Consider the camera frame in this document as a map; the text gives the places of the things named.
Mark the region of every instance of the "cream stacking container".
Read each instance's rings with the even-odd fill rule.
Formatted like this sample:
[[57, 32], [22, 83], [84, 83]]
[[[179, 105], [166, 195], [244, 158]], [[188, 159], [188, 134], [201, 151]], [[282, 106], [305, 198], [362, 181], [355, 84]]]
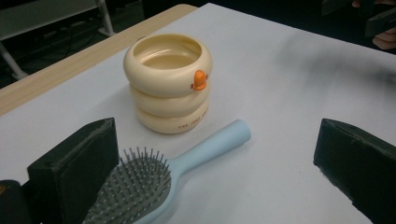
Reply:
[[212, 57], [200, 41], [185, 35], [151, 35], [124, 57], [138, 119], [159, 133], [195, 127], [208, 109]]

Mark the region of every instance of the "white tabletop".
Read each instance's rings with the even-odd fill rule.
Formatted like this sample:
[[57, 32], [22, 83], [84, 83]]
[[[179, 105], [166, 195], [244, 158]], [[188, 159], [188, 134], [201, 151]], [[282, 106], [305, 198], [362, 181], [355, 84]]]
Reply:
[[154, 147], [174, 158], [235, 119], [252, 139], [182, 176], [155, 223], [370, 223], [313, 156], [321, 119], [356, 125], [396, 145], [396, 56], [215, 5], [158, 33], [210, 49], [210, 106], [180, 134], [146, 129], [123, 74], [125, 50], [0, 118], [0, 179], [26, 167], [83, 125], [115, 118], [120, 150]]

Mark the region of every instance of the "orange clasp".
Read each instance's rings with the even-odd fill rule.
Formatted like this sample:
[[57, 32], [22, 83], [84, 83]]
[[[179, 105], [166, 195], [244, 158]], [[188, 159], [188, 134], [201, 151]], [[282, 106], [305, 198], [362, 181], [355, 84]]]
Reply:
[[206, 87], [207, 74], [204, 71], [198, 70], [194, 75], [194, 83], [191, 84], [191, 88], [195, 91], [201, 91]]

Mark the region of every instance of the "hairbrush handle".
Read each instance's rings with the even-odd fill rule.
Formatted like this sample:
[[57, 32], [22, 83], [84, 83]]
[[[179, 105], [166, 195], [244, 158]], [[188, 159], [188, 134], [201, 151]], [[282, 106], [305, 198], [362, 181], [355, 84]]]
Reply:
[[192, 149], [170, 160], [170, 170], [173, 175], [181, 176], [190, 169], [243, 145], [250, 137], [248, 125], [237, 119]]

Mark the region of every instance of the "light blue hairbrush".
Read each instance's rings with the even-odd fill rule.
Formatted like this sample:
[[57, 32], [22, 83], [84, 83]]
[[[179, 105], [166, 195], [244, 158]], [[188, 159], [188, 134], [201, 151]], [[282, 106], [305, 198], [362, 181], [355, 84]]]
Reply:
[[187, 152], [165, 160], [159, 152], [125, 152], [98, 193], [84, 223], [150, 223], [170, 205], [179, 178], [190, 169], [243, 145], [251, 137], [240, 119]]

